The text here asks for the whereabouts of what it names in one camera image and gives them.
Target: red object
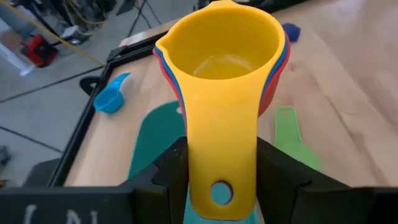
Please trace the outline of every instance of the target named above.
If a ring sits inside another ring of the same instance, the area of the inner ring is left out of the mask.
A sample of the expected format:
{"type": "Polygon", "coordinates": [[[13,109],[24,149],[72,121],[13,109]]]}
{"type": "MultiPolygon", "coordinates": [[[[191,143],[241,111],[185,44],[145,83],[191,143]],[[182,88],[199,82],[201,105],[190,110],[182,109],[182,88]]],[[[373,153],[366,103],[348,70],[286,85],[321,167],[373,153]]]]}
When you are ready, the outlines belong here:
{"type": "Polygon", "coordinates": [[[185,132],[187,132],[187,120],[186,120],[186,118],[185,118],[185,108],[184,108],[184,106],[182,105],[182,101],[181,101],[181,98],[180,98],[180,94],[178,93],[177,87],[175,86],[175,84],[174,84],[172,78],[170,77],[170,74],[169,74],[169,73],[166,71],[166,69],[164,68],[163,63],[162,63],[162,57],[156,53],[155,49],[154,49],[152,52],[154,53],[155,57],[156,57],[156,58],[158,59],[158,61],[159,61],[160,69],[161,69],[161,71],[162,71],[162,73],[163,73],[163,76],[164,76],[164,77],[166,78],[166,80],[169,82],[170,86],[172,86],[172,89],[173,89],[173,91],[174,91],[174,94],[175,94],[175,96],[176,96],[177,99],[178,99],[178,103],[180,104],[181,112],[182,112],[182,114],[183,114],[182,117],[184,118],[185,132]]]}
{"type": "Polygon", "coordinates": [[[287,51],[286,51],[286,56],[281,65],[279,65],[278,69],[275,71],[274,76],[272,77],[271,81],[268,83],[267,89],[264,92],[264,96],[262,97],[261,103],[260,103],[260,108],[259,108],[259,116],[261,116],[266,109],[268,108],[269,104],[271,103],[275,91],[276,91],[276,86],[278,85],[279,77],[280,74],[282,73],[283,69],[285,68],[287,61],[289,60],[290,57],[290,42],[287,43],[287,51]]]}
{"type": "Polygon", "coordinates": [[[38,67],[46,67],[55,58],[58,50],[48,43],[42,35],[35,35],[21,50],[38,67]]]}

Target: yellow measuring cup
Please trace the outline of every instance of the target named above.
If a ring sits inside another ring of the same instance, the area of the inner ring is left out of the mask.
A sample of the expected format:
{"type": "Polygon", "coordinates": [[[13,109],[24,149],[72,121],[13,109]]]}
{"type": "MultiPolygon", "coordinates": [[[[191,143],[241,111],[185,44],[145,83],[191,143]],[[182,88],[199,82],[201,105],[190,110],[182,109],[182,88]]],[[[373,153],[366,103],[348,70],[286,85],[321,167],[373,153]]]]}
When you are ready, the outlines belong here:
{"type": "Polygon", "coordinates": [[[270,14],[224,0],[184,17],[156,42],[185,119],[192,207],[204,218],[240,220],[253,211],[257,115],[287,41],[270,14]],[[220,182],[231,192],[222,205],[211,198],[220,182]]]}

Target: concrete floor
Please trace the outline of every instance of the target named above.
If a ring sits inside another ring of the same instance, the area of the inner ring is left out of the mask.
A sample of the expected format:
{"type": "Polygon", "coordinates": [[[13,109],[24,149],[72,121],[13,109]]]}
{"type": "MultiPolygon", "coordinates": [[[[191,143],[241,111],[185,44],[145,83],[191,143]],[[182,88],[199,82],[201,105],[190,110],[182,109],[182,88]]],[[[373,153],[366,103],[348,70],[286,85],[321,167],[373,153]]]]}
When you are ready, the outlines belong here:
{"type": "MultiPolygon", "coordinates": [[[[128,33],[137,14],[137,9],[115,16],[122,0],[110,13],[108,20],[90,40],[80,48],[98,60],[104,62],[109,51],[118,47],[128,33]]],[[[194,0],[148,0],[161,22],[182,17],[192,11],[194,0]]],[[[152,27],[158,25],[150,9],[142,10],[152,27]]],[[[143,18],[139,18],[133,34],[148,29],[143,18]]],[[[0,102],[23,92],[68,78],[77,73],[97,67],[98,64],[71,52],[65,46],[59,46],[60,56],[47,68],[36,68],[26,77],[20,77],[18,71],[0,58],[0,102]]],[[[100,75],[102,70],[88,75],[100,75]]],[[[12,179],[22,185],[31,168],[43,161],[58,158],[72,135],[73,129],[88,100],[78,83],[82,77],[36,91],[29,95],[0,103],[0,127],[21,133],[38,140],[54,149],[49,149],[28,141],[15,134],[0,129],[0,145],[9,147],[12,159],[0,172],[0,179],[12,179]]]]}

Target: wood grain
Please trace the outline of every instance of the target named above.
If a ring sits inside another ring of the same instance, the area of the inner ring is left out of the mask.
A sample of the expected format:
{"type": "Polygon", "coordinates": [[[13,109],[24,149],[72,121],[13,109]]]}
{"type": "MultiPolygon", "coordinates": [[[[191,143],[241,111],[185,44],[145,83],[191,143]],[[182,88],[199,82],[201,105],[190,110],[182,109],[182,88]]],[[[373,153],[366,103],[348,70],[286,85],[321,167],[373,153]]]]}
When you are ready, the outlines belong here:
{"type": "MultiPolygon", "coordinates": [[[[258,135],[272,142],[274,114],[293,106],[304,144],[322,172],[348,185],[398,185],[398,2],[309,1],[275,14],[302,28],[258,135]]],[[[122,41],[132,44],[175,21],[122,41]]],[[[126,179],[144,116],[175,100],[153,56],[115,69],[134,83],[113,116],[96,113],[66,185],[117,185],[126,179]]]]}

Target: red tool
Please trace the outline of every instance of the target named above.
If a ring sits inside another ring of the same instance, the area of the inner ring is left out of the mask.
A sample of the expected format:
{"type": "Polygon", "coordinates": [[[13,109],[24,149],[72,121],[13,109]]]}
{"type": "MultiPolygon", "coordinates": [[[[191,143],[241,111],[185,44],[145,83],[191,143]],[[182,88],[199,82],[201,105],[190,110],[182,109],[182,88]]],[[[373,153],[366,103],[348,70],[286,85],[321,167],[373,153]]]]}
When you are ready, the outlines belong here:
{"type": "Polygon", "coordinates": [[[40,68],[49,65],[58,53],[58,49],[48,43],[42,35],[33,35],[29,43],[23,46],[21,53],[40,68]]]}

